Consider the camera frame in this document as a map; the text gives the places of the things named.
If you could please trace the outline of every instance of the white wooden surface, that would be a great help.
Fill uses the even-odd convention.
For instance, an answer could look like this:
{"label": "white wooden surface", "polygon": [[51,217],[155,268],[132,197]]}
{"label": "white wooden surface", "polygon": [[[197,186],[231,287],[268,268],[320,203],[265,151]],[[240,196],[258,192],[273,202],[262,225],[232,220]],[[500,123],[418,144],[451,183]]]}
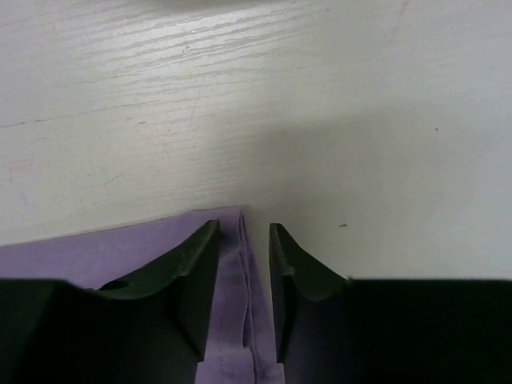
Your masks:
{"label": "white wooden surface", "polygon": [[2,0],[0,49],[0,244],[249,204],[264,255],[512,278],[510,0]]}

